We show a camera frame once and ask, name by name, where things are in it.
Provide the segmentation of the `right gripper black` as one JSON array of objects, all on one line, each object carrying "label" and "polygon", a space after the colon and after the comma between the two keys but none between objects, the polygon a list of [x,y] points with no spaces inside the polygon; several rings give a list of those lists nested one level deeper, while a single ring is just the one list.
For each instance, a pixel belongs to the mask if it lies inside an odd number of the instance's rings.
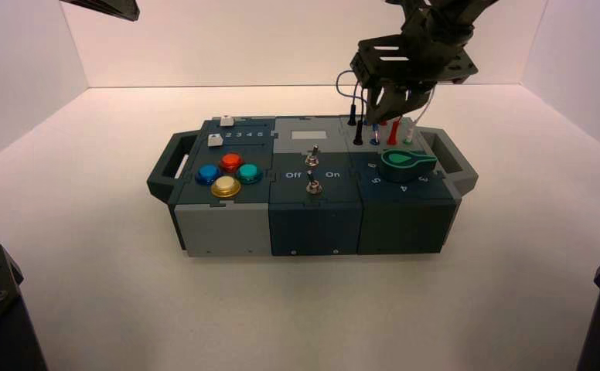
[{"label": "right gripper black", "polygon": [[434,86],[461,84],[479,72],[464,50],[472,28],[448,34],[437,28],[412,26],[409,32],[363,39],[350,62],[359,82],[368,88],[368,122],[379,124],[427,104]]}]

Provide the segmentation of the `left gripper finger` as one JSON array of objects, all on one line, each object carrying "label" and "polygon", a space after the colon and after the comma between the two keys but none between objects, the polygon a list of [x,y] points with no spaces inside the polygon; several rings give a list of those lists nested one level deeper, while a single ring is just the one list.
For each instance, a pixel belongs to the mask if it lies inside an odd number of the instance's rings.
[{"label": "left gripper finger", "polygon": [[128,20],[130,22],[136,22],[140,16],[140,8],[137,9],[99,9],[93,6],[90,6],[87,3],[87,0],[62,0],[62,2],[66,2],[72,5],[80,6],[86,9],[93,10],[95,12],[100,12],[105,15],[114,16],[119,19]]},{"label": "left gripper finger", "polygon": [[135,0],[87,0],[90,6],[99,9],[137,9]]}]

